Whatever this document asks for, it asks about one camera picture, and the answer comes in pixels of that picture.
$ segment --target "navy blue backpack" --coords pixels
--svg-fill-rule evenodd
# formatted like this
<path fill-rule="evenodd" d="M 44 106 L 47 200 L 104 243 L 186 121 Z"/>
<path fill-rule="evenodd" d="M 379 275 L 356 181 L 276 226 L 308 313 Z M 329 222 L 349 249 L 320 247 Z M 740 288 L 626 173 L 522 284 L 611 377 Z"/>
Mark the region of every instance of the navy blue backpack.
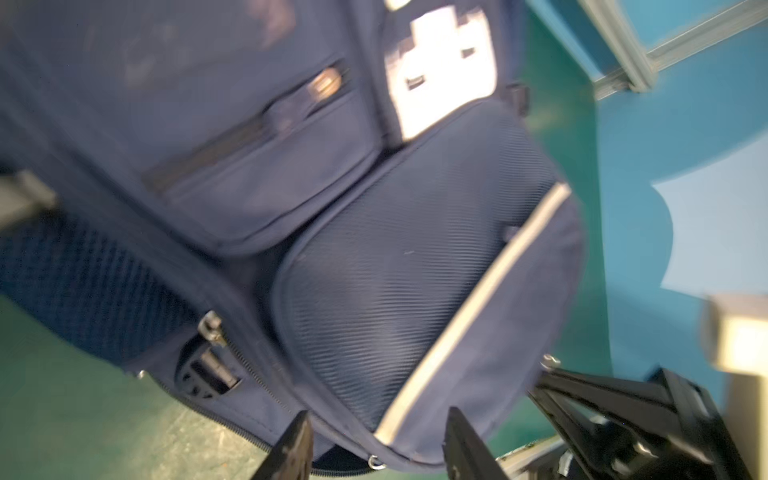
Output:
<path fill-rule="evenodd" d="M 518 114 L 522 0 L 38 0 L 0 31 L 0 163 L 57 208 L 0 292 L 314 472 L 440 472 L 540 371 L 581 275 Z"/>

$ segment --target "zipper track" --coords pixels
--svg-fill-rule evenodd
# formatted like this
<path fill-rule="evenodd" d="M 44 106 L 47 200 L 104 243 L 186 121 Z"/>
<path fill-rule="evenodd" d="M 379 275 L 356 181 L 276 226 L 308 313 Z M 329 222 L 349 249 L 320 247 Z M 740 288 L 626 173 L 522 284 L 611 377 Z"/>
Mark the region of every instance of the zipper track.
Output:
<path fill-rule="evenodd" d="M 204 409 L 203 407 L 199 406 L 196 403 L 191 402 L 190 400 L 184 398 L 183 396 L 177 395 L 165 383 L 154 378 L 151 374 L 149 374 L 149 376 L 154 380 L 155 383 L 157 383 L 157 385 L 164 392 L 166 392 L 174 400 L 181 403 L 188 409 L 192 410 L 198 415 L 202 415 L 207 419 L 212 420 L 213 422 L 216 422 L 217 424 L 223 426 L 224 428 L 230 430 L 231 432 L 238 434 L 243 439 L 246 439 L 248 442 L 254 444 L 259 450 L 267 454 L 269 454 L 272 451 L 272 446 L 270 444 L 266 443 L 259 437 L 255 436 L 253 433 L 248 432 L 246 429 L 239 427 L 238 425 L 230 422 L 229 420 L 225 419 L 222 416 L 219 416 L 207 409 Z M 311 474 L 318 477 L 356 477 L 356 476 L 365 475 L 373 472 L 374 471 L 370 468 L 364 468 L 360 470 L 322 470 L 320 468 L 312 467 Z"/>
<path fill-rule="evenodd" d="M 269 387 L 266 386 L 266 383 L 263 381 L 261 377 L 259 377 L 259 374 L 256 373 L 256 370 L 251 367 L 250 363 L 243 357 L 243 354 L 240 353 L 239 349 L 230 341 L 230 337 L 227 336 L 227 331 L 224 329 L 223 325 L 220 328 L 221 336 L 224 338 L 224 341 L 227 342 L 227 348 L 230 350 L 232 355 L 237 359 L 238 362 L 245 368 L 245 370 L 248 371 L 248 373 L 253 377 L 254 380 L 261 386 L 261 388 L 264 389 L 265 392 L 267 392 L 272 399 L 277 402 L 278 405 L 283 407 L 288 413 L 293 413 L 293 411 L 284 403 L 280 401 L 280 399 L 277 398 L 277 396 L 272 393 L 272 391 L 269 389 Z M 324 426 L 328 430 L 334 430 L 334 428 L 328 424 L 325 420 L 321 419 L 319 416 L 315 415 L 313 418 L 313 421 L 318 422 L 322 426 Z M 354 476 L 360 476 L 360 475 L 368 475 L 376 470 L 373 470 L 372 468 L 361 468 L 360 470 L 319 470 L 315 469 L 313 467 L 312 475 L 317 475 L 319 477 L 354 477 Z"/>
<path fill-rule="evenodd" d="M 328 105 L 328 103 L 335 101 L 347 91 L 345 86 L 349 82 L 349 68 L 343 61 L 338 61 L 330 65 L 330 67 L 339 70 L 342 85 L 330 97 L 317 101 L 309 112 L 309 116 L 315 114 L 318 110 Z M 311 81 L 312 79 L 305 81 L 299 88 L 305 88 Z M 272 129 L 264 123 L 262 116 L 263 112 L 220 134 L 218 137 L 198 147 L 191 154 L 176 157 L 167 163 L 150 169 L 141 175 L 141 181 L 149 191 L 157 195 L 163 195 L 184 178 L 195 174 L 205 167 L 211 167 L 222 160 L 226 160 L 229 156 L 243 150 L 245 147 L 250 146 L 254 150 L 262 147 L 276 138 Z"/>

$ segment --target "metal ring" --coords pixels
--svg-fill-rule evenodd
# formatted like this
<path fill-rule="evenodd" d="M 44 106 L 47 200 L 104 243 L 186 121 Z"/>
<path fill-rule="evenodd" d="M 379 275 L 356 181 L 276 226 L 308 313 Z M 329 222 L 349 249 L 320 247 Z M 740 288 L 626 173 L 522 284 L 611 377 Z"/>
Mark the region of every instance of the metal ring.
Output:
<path fill-rule="evenodd" d="M 541 361 L 541 366 L 544 367 L 544 370 L 547 370 L 548 372 L 559 369 L 560 368 L 560 360 L 554 358 L 550 354 L 544 355 L 543 360 Z"/>
<path fill-rule="evenodd" d="M 371 470 L 383 470 L 384 468 L 386 468 L 386 465 L 381 463 L 379 461 L 379 457 L 377 457 L 376 455 L 371 455 L 370 457 L 368 457 L 368 466 L 371 468 Z"/>

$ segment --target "mesh side pocket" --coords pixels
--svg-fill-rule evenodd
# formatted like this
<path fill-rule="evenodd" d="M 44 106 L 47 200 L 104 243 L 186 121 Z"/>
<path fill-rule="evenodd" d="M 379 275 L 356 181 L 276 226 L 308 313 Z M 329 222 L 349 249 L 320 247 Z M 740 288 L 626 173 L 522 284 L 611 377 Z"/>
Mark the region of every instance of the mesh side pocket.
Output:
<path fill-rule="evenodd" d="M 273 304 L 297 361 L 371 431 L 501 251 L 505 231 L 520 227 L 555 181 L 549 160 L 494 101 L 399 155 L 299 240 Z"/>
<path fill-rule="evenodd" d="M 79 349 L 116 365 L 196 318 L 130 252 L 64 214 L 0 234 L 0 293 Z"/>

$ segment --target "navy fabric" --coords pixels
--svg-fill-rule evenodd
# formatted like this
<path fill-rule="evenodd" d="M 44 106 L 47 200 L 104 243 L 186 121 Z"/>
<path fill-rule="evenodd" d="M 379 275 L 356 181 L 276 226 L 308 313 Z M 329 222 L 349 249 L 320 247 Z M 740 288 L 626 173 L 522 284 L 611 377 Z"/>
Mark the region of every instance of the navy fabric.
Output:
<path fill-rule="evenodd" d="M 499 6 L 499 27 L 503 32 L 502 42 L 497 45 L 497 57 L 506 58 L 499 74 L 503 85 L 509 86 L 520 81 L 519 75 L 525 63 L 525 19 L 528 10 L 525 0 L 502 0 Z"/>
<path fill-rule="evenodd" d="M 9 23 L 3 83 L 30 97 L 12 121 L 32 109 L 57 149 L 209 253 L 280 242 L 378 157 L 372 102 L 357 89 L 366 76 L 330 0 L 41 0 Z M 293 134 L 249 132 L 340 61 L 348 85 Z M 195 158 L 206 147 L 211 158 Z M 148 190 L 142 178 L 167 164 L 186 174 Z"/>
<path fill-rule="evenodd" d="M 239 350 L 223 361 L 243 383 L 188 402 L 268 443 L 309 407 L 323 420 L 324 463 L 349 459 L 336 444 L 439 470 L 434 432 L 389 449 L 371 431 L 505 232 L 554 182 L 513 109 L 475 102 L 382 157 L 308 227 L 274 286 L 271 269 L 289 235 L 368 172 L 383 138 L 402 146 L 383 56 L 411 20 L 447 4 L 485 10 L 499 85 L 510 83 L 519 46 L 505 44 L 514 22 L 502 12 L 520 0 L 413 0 L 394 13 L 353 0 L 28 2 L 0 48 L 0 148 L 93 223 L 50 217 L 1 238 L 3 291 L 172 392 L 180 345 L 216 310 Z M 339 93 L 303 109 L 289 133 L 270 127 L 263 112 L 330 65 L 343 69 Z M 177 164 L 178 180 L 149 187 L 152 172 Z M 500 315 L 489 312 L 489 322 Z M 503 409 L 487 407 L 498 421 Z"/>
<path fill-rule="evenodd" d="M 181 352 L 184 344 L 192 338 L 193 334 L 194 332 L 170 338 L 162 350 L 144 359 L 144 368 L 150 371 L 152 378 L 163 387 L 171 390 L 174 388 Z M 226 395 L 197 402 L 198 408 L 209 415 L 213 414 L 224 419 L 238 429 L 255 436 L 261 442 L 268 445 L 277 443 L 296 415 L 296 411 L 289 406 L 280 405 L 253 379 L 232 353 L 226 349 L 216 349 L 216 356 L 233 376 L 240 379 L 240 383 Z M 320 458 L 333 446 L 333 442 L 316 433 L 313 457 Z"/>
<path fill-rule="evenodd" d="M 424 389 L 392 448 L 442 464 L 451 406 L 489 438 L 533 385 L 539 362 L 568 318 L 581 278 L 584 235 L 578 208 L 566 200 L 550 219 Z"/>
<path fill-rule="evenodd" d="M 79 349 L 119 366 L 198 317 L 118 242 L 67 215 L 0 235 L 0 293 Z"/>
<path fill-rule="evenodd" d="M 392 399 L 554 183 L 508 105 L 478 101 L 318 219 L 285 260 L 273 317 L 373 431 Z"/>

